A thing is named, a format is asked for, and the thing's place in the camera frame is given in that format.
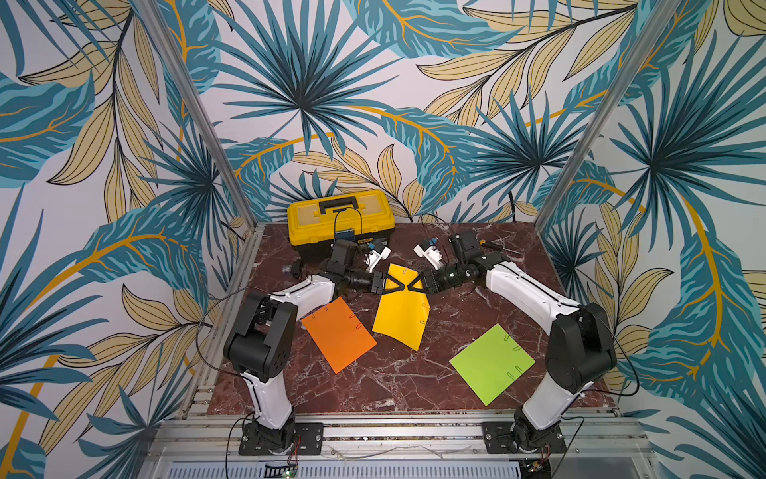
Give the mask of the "yellow paper sheet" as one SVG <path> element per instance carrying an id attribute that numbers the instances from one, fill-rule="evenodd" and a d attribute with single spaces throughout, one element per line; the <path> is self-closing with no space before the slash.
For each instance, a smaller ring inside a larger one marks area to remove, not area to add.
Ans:
<path id="1" fill-rule="evenodd" d="M 389 265 L 388 273 L 406 285 L 418 275 L 417 271 L 402 265 L 394 265 L 394 263 Z M 380 335 L 387 335 L 418 351 L 430 311 L 430 303 L 424 293 L 408 290 L 383 295 L 374 319 L 373 331 Z"/>

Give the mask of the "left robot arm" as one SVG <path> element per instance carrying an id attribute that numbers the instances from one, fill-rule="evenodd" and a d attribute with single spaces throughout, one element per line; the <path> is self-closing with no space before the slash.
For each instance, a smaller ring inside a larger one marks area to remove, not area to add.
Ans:
<path id="1" fill-rule="evenodd" d="M 297 453 L 303 438 L 308 454 L 321 451 L 323 427 L 301 429 L 284 382 L 299 319 L 330 305 L 349 289 L 373 295 L 406 289 L 389 273 L 353 267 L 358 250 L 351 241 L 336 241 L 321 273 L 282 291 L 251 289 L 245 295 L 223 346 L 223 356 L 245 382 L 253 403 L 253 419 L 243 425 L 241 455 Z"/>

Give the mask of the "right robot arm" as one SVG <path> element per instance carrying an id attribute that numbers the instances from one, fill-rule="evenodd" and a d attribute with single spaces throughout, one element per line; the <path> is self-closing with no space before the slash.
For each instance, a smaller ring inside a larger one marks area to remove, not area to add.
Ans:
<path id="1" fill-rule="evenodd" d="M 500 251 L 486 251 L 473 231 L 448 237 L 455 261 L 444 263 L 428 241 L 414 251 L 430 263 L 408 289 L 436 295 L 464 283 L 484 285 L 526 313 L 549 336 L 546 375 L 519 407 L 511 431 L 497 439 L 514 452 L 535 453 L 559 444 L 565 413 L 616 367 L 608 316 L 596 303 L 582 305 L 546 287 Z"/>

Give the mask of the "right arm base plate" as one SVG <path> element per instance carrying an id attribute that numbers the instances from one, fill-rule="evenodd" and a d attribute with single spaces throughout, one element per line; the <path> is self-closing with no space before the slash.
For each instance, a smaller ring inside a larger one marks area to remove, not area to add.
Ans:
<path id="1" fill-rule="evenodd" d="M 486 421 L 481 429 L 488 454 L 564 453 L 567 449 L 558 423 L 538 430 L 524 421 Z"/>

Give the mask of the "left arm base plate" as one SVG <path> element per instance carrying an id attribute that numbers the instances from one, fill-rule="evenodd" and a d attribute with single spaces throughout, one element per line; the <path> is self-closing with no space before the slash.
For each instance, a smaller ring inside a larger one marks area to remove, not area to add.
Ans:
<path id="1" fill-rule="evenodd" d="M 322 423 L 289 421 L 281 429 L 270 429 L 258 422 L 245 425 L 239 455 L 287 455 L 297 452 L 299 457 L 318 456 L 324 438 Z"/>

